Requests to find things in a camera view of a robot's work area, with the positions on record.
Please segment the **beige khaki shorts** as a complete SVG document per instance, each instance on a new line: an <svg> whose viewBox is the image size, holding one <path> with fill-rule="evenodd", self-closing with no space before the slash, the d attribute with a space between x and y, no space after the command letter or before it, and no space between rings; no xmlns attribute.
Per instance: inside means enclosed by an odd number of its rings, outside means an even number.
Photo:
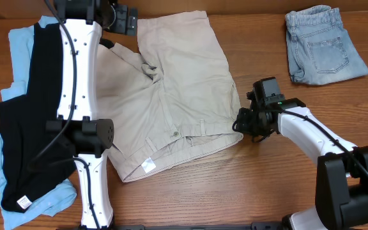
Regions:
<svg viewBox="0 0 368 230"><path fill-rule="evenodd" d="M114 123L109 159L131 182L234 146L240 108L227 58L205 11L141 19L138 52L97 52L98 117Z"/></svg>

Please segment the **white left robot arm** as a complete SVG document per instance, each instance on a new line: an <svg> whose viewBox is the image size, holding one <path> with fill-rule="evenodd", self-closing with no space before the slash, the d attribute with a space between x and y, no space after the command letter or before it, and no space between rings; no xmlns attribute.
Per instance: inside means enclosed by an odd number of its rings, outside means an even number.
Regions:
<svg viewBox="0 0 368 230"><path fill-rule="evenodd" d="M114 146L114 124L98 117L96 63L102 33L137 34L138 11L117 1L46 1L59 22L63 71L57 117L47 131L53 143L70 150L79 175L82 218L79 229L115 229L107 186L107 149Z"/></svg>

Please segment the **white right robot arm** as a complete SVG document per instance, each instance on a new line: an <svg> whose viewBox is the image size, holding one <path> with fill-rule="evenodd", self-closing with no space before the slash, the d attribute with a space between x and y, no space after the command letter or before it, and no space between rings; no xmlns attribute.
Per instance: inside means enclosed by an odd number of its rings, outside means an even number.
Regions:
<svg viewBox="0 0 368 230"><path fill-rule="evenodd" d="M368 146L340 138L297 98L252 102L241 108L233 130L260 142L273 133L287 137L316 163L315 206L280 222L253 229L354 229L368 224Z"/></svg>

